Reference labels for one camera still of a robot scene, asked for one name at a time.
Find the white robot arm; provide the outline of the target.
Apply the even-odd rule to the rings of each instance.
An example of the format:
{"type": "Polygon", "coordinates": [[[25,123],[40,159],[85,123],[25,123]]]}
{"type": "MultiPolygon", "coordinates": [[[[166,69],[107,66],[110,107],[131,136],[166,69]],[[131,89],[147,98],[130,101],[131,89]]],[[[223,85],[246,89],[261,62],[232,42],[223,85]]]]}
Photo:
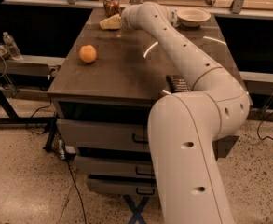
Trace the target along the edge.
{"type": "Polygon", "coordinates": [[[165,224],[235,224],[212,143],[244,123],[249,94],[222,65],[179,33],[174,23],[167,7],[145,2],[126,7],[100,25],[146,31],[191,88],[159,99],[148,119],[165,224]]]}

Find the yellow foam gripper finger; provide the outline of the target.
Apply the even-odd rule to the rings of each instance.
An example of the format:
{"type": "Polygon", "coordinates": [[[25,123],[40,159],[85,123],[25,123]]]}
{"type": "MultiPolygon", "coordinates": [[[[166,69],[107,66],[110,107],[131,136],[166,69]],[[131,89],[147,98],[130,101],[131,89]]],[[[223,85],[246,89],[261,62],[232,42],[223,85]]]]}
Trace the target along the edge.
{"type": "Polygon", "coordinates": [[[121,28],[121,17],[119,14],[113,15],[100,21],[100,27],[103,30],[118,30],[121,28]]]}

